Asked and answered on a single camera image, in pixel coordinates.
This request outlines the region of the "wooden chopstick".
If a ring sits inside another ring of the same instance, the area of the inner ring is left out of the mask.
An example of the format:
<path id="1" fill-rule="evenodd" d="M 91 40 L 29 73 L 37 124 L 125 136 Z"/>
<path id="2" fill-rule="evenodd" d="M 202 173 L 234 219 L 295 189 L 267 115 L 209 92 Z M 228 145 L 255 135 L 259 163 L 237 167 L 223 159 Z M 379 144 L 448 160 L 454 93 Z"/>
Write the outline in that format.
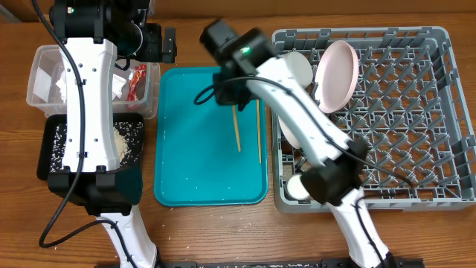
<path id="1" fill-rule="evenodd" d="M 234 121 L 234 133 L 236 137 L 237 149 L 238 152 L 241 152 L 241 142 L 240 142 L 240 135 L 239 135 L 239 124 L 237 120 L 237 106 L 232 106 L 232 113 L 233 113 L 233 121 Z"/>
<path id="2" fill-rule="evenodd" d="M 260 100 L 256 100 L 256 112 L 257 112 L 257 148 L 259 163 L 262 163 L 262 149 L 261 149 L 261 124 L 260 124 Z"/>

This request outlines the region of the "red snack wrapper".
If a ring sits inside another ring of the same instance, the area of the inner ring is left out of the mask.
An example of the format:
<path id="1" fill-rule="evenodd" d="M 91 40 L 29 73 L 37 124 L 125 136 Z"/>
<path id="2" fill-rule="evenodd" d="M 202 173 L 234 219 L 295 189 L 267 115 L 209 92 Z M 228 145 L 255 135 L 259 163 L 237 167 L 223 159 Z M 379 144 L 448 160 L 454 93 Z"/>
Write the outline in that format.
<path id="1" fill-rule="evenodd" d="M 136 101 L 138 99 L 137 96 L 137 88 L 138 84 L 141 80 L 143 80 L 147 75 L 147 65 L 140 64 L 136 66 L 129 77 L 129 92 L 127 95 L 127 101 Z"/>

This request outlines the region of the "white napkin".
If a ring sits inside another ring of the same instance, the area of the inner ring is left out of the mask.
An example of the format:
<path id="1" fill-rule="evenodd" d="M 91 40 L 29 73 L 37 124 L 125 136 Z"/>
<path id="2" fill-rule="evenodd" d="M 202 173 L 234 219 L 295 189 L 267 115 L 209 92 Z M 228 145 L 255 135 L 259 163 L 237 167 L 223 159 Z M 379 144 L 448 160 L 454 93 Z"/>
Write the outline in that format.
<path id="1" fill-rule="evenodd" d="M 122 88 L 126 84 L 126 79 L 118 76 L 116 74 L 113 75 L 112 80 L 112 100 L 120 99 L 122 97 Z M 59 88 L 60 98 L 63 103 L 66 102 L 67 99 L 67 92 L 66 92 L 66 77 L 65 72 L 62 71 L 59 75 L 59 80 L 56 82 L 56 86 Z"/>

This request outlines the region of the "small pink plate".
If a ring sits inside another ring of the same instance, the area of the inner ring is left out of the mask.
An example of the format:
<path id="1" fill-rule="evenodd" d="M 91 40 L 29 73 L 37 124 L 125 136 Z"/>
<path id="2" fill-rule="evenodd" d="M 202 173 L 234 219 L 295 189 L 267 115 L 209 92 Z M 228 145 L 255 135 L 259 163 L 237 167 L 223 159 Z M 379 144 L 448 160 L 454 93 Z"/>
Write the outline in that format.
<path id="1" fill-rule="evenodd" d="M 292 131 L 287 127 L 285 122 L 282 120 L 281 117 L 278 118 L 279 125 L 281 128 L 281 132 L 284 135 L 285 139 L 288 141 L 288 143 L 295 149 L 300 149 L 301 145 L 300 142 L 296 139 Z"/>

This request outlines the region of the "grey bowl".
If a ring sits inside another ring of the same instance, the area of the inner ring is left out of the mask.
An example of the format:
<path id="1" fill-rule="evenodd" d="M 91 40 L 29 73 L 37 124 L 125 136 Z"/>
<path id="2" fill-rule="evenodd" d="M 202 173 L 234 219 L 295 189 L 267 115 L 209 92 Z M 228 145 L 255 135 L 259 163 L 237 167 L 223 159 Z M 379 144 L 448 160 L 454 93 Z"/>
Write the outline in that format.
<path id="1" fill-rule="evenodd" d="M 280 57 L 284 59 L 290 72 L 303 89 L 311 85 L 313 81 L 312 66 L 303 54 L 292 51 Z"/>

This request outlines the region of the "pile of rice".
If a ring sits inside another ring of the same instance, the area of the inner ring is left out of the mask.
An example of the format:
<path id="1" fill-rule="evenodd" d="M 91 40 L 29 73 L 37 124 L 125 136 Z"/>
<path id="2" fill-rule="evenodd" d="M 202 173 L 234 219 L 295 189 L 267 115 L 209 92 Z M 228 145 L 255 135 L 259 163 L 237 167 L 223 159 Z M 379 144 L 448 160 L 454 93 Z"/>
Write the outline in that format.
<path id="1" fill-rule="evenodd" d="M 142 122 L 114 122 L 114 139 L 120 166 L 126 167 L 141 161 L 144 143 L 144 124 Z M 50 173 L 62 169 L 62 158 L 65 152 L 66 123 L 59 124 L 55 129 Z"/>

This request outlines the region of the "large white plate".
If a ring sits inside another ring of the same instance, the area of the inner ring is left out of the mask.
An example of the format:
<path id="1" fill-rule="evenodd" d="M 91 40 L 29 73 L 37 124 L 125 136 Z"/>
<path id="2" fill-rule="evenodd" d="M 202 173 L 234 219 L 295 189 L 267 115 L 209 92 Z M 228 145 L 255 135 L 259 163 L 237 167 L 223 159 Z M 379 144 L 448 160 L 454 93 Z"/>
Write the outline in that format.
<path id="1" fill-rule="evenodd" d="M 336 112 L 349 102 L 358 82 L 358 67 L 358 56 L 349 43 L 339 40 L 325 50 L 318 64 L 314 93 L 322 112 Z"/>

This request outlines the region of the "small white cup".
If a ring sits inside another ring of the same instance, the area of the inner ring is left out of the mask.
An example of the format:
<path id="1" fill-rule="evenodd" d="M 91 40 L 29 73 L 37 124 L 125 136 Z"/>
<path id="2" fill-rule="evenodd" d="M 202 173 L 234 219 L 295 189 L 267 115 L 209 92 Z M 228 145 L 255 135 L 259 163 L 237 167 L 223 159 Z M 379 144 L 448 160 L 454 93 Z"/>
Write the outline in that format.
<path id="1" fill-rule="evenodd" d="M 309 200 L 309 192 L 304 188 L 303 183 L 301 182 L 301 174 L 296 173 L 291 176 L 285 185 L 285 191 L 288 196 L 297 201 Z"/>

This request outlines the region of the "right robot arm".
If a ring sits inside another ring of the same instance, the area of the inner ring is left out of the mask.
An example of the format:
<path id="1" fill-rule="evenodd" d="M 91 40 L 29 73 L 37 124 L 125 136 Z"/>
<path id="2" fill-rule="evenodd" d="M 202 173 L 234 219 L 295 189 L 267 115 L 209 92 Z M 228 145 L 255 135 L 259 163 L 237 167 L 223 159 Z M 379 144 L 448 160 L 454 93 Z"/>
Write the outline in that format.
<path id="1" fill-rule="evenodd" d="M 352 140 L 326 117 L 295 80 L 283 57 L 258 28 L 238 35 L 224 22 L 200 41 L 222 70 L 214 80 L 220 105 L 266 102 L 299 141 L 311 168 L 299 177 L 310 197 L 326 205 L 358 267 L 395 267 L 365 205 L 359 174 L 367 145 Z"/>

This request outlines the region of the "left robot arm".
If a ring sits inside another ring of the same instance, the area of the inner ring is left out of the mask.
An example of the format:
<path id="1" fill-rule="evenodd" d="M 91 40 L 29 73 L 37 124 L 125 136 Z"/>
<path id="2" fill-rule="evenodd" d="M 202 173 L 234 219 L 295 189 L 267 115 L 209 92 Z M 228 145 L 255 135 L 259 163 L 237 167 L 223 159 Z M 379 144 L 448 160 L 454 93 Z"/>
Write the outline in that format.
<path id="1" fill-rule="evenodd" d="M 101 225 L 122 267 L 159 267 L 157 246 L 139 202 L 142 172 L 122 166 L 115 146 L 112 105 L 117 60 L 173 63 L 176 31 L 147 20 L 148 1 L 56 0 L 41 18 L 61 50 L 66 78 L 66 137 L 60 172 L 48 188 L 82 206 Z"/>

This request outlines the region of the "clear plastic waste bin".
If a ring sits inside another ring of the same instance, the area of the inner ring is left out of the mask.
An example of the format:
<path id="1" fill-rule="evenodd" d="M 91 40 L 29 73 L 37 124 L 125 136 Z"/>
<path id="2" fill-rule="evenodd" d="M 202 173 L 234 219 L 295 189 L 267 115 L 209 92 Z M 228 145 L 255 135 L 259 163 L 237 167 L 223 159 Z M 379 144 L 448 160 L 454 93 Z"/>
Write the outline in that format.
<path id="1" fill-rule="evenodd" d="M 129 77 L 134 68 L 140 64 L 147 65 L 147 75 L 138 84 L 138 99 L 127 101 Z M 60 89 L 56 86 L 62 71 L 65 71 L 65 69 L 58 45 L 38 47 L 30 70 L 26 101 L 28 105 L 42 110 L 47 117 L 66 113 L 66 102 L 62 102 Z M 123 71 L 116 68 L 114 74 L 125 78 L 126 84 L 122 88 L 122 97 L 112 100 L 113 112 L 137 112 L 142 114 L 145 119 L 154 118 L 158 108 L 158 91 L 161 79 L 160 65 L 157 63 L 140 63 L 133 60 L 130 62 L 128 70 Z"/>

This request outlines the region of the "black food waste tray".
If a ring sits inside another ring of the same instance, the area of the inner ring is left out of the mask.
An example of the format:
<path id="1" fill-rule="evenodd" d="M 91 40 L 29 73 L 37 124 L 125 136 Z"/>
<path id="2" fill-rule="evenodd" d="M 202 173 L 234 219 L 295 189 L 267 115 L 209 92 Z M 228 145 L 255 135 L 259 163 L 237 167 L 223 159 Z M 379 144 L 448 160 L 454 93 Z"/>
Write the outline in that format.
<path id="1" fill-rule="evenodd" d="M 120 167 L 141 165 L 144 146 L 144 118 L 138 113 L 113 115 L 114 137 Z M 66 144 L 66 115 L 52 115 L 45 122 L 36 175 L 46 180 L 48 174 L 62 170 Z"/>

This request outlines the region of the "grey dishwasher rack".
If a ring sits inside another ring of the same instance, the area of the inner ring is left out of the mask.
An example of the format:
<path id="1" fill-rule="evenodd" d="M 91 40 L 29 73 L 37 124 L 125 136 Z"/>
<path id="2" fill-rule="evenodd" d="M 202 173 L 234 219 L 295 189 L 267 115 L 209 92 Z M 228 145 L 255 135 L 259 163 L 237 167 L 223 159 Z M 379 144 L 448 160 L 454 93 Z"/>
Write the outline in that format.
<path id="1" fill-rule="evenodd" d="M 475 204 L 475 132 L 448 32 L 437 26 L 280 29 L 281 53 L 317 66 L 332 43 L 353 46 L 356 89 L 331 120 L 367 142 L 361 179 L 373 210 L 449 211 Z"/>

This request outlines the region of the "teal serving tray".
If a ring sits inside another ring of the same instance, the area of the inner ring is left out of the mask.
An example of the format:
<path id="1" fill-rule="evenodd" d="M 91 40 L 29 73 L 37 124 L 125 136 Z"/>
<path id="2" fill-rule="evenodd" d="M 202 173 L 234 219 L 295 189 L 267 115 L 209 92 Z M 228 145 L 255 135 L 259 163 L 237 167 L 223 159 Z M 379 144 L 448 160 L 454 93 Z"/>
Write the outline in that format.
<path id="1" fill-rule="evenodd" d="M 262 163 L 253 100 L 237 112 L 241 152 L 232 108 L 193 100 L 212 84 L 217 67 L 173 68 L 161 78 L 155 153 L 155 198 L 165 206 L 252 205 L 268 192 L 266 108 L 260 101 Z"/>

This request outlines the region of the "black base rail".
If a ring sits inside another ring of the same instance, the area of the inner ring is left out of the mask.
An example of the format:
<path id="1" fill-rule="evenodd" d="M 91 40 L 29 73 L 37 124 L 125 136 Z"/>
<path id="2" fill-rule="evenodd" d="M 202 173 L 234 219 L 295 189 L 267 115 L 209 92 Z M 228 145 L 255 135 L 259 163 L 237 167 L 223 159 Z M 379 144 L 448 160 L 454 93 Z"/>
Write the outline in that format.
<path id="1" fill-rule="evenodd" d="M 385 267 L 397 268 L 424 268 L 422 259 L 395 258 L 396 264 L 386 264 Z M 118 268 L 119 264 L 104 264 L 96 267 Z M 271 262 L 271 263 L 210 263 L 198 264 L 192 261 L 165 262 L 156 267 L 166 268 L 350 268 L 357 267 L 350 258 L 328 258 L 321 261 L 300 262 Z"/>

